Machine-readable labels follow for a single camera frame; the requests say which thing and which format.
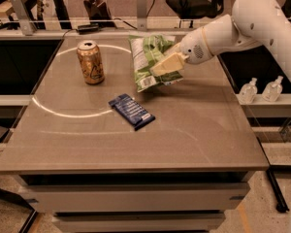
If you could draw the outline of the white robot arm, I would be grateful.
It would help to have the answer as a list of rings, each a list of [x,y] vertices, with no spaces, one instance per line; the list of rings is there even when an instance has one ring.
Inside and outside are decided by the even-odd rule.
[[[186,34],[160,62],[165,66],[175,55],[200,64],[227,51],[264,46],[291,82],[291,23],[276,0],[236,0],[232,13]],[[210,233],[291,233],[291,212],[278,217],[257,207],[253,196],[265,188],[267,176],[257,172],[250,180],[249,198]]]

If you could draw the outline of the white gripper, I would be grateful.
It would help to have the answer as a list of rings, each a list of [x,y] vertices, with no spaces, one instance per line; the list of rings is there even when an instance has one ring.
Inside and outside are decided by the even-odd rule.
[[[167,54],[169,56],[164,57],[149,69],[154,77],[181,70],[185,61],[190,64],[200,64],[213,58],[203,27],[189,32],[180,43],[169,48]]]

